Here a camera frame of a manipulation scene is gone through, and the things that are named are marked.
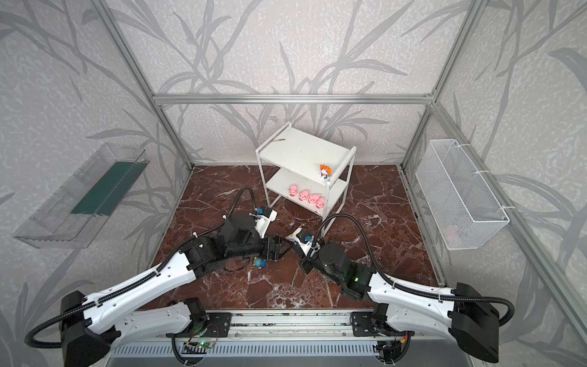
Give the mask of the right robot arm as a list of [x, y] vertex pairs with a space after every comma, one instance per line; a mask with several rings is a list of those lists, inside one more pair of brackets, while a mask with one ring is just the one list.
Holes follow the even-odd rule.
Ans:
[[350, 300], [375, 303], [371, 324], [379, 333], [444, 337], [476, 359], [499, 361], [499, 329], [513, 318], [512, 302], [482, 296], [468, 284], [425, 287], [392, 278], [350, 260], [335, 243], [319, 247], [304, 242], [296, 251], [306, 273], [317, 270]]

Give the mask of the orange hooded Doraemon figure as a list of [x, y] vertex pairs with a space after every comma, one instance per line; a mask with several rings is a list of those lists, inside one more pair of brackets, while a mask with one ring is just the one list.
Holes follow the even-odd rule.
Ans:
[[332, 169], [327, 165], [320, 165], [319, 171], [321, 178], [324, 180], [329, 179], [332, 175]]

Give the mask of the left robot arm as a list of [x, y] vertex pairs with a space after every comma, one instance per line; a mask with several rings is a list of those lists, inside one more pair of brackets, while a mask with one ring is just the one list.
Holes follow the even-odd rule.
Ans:
[[65, 366], [90, 366], [111, 349], [151, 334], [183, 333], [204, 318], [196, 301], [159, 310], [140, 308], [177, 287], [223, 268], [231, 258], [275, 259], [280, 237], [266, 232], [277, 214], [233, 215], [213, 229], [180, 243], [159, 265], [91, 295], [75, 291], [61, 313], [33, 327], [24, 343], [59, 349]]

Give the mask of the pink pig toy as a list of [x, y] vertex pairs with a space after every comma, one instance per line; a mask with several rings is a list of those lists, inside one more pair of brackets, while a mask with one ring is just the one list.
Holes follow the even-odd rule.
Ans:
[[318, 201], [320, 198], [321, 198], [321, 195], [320, 195], [320, 194], [312, 194], [312, 195], [310, 195], [310, 196], [309, 196], [309, 198], [308, 198], [308, 202], [309, 202], [310, 204], [316, 204], [316, 203], [317, 203], [317, 201]]
[[292, 184], [289, 188], [289, 196], [296, 197], [299, 194], [298, 186], [296, 184]]
[[308, 190], [303, 190], [299, 193], [298, 199], [299, 199], [299, 201], [304, 202], [304, 201], [308, 200], [309, 196], [310, 196], [310, 192]]
[[322, 208], [324, 208], [325, 204], [326, 204], [326, 199], [325, 199], [325, 197], [320, 197], [320, 198], [318, 199], [318, 201], [316, 202], [316, 208], [317, 208], [317, 209], [322, 209]]

